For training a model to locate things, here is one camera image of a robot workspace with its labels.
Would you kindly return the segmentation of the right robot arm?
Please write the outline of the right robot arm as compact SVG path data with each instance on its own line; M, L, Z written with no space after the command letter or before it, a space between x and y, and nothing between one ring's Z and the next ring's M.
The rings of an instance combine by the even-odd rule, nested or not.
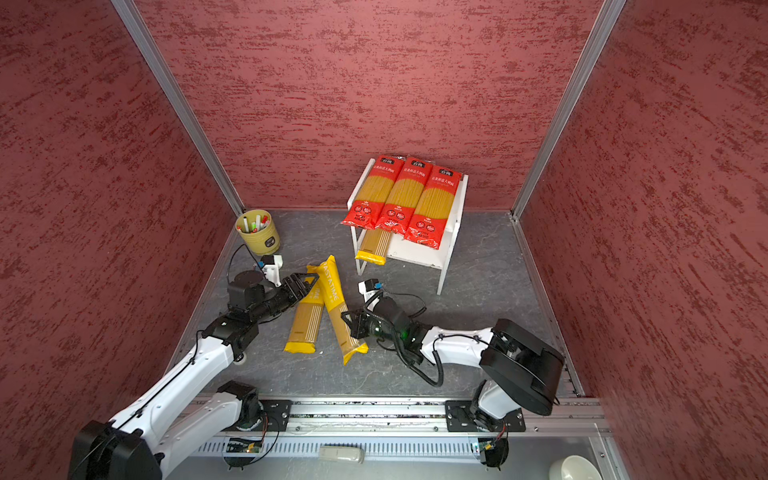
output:
M381 294L341 319L355 339L389 342L398 359L432 387L444 384L447 365L481 370L486 379L466 410L451 415L481 431L504 430L506 418L521 410L549 416L558 403L563 355L509 319L480 330L447 330L416 321Z

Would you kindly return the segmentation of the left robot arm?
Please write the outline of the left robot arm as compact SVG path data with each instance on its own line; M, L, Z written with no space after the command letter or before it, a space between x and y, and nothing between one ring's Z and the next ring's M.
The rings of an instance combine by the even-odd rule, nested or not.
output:
M316 273L294 273L272 289L255 270L228 285L228 309L196 335L188 354L108 422L89 422L75 437L71 479L163 479L227 427L266 434L269 416L255 387L222 385L188 416L183 411L220 372L241 361L261 325L307 297Z

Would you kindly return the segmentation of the red pasta package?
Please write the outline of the red pasta package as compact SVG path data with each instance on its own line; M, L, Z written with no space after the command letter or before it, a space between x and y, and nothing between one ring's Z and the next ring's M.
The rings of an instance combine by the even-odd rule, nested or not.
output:
M404 157L382 155L376 159L342 224L374 229L404 165Z
M434 164L408 157L375 224L375 229L404 235Z
M440 248L447 220L463 174L435 166L405 231L407 241Z

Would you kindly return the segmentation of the yellow pasta package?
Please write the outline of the yellow pasta package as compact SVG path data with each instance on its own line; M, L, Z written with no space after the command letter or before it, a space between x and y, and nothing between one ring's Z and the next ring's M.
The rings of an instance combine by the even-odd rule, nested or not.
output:
M309 294L302 299L295 311L294 320L284 351L292 354L313 354L316 352L320 323L323 316L324 298L319 279L316 279Z
M357 260L378 266L386 264L392 233L382 229L366 230L355 255Z
M342 318L342 314L346 313L348 308L335 257L330 255L316 267L315 272L319 276L325 307L342 353L343 365L346 366L355 354L367 354L369 348L364 341L351 336L350 328Z

